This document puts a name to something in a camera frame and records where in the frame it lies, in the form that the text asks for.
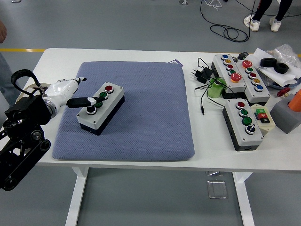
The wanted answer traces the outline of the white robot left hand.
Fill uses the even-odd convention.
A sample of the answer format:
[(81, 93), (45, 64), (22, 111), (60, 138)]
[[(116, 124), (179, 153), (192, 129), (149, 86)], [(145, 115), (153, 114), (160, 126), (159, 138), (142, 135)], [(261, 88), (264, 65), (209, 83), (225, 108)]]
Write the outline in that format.
[(66, 105), (69, 108), (80, 108), (94, 106), (105, 100), (104, 97), (78, 97), (72, 98), (77, 91), (79, 84), (86, 81), (84, 77), (78, 77), (70, 80), (59, 80), (51, 84), (46, 90), (44, 102), (52, 110), (59, 110), (60, 107)]

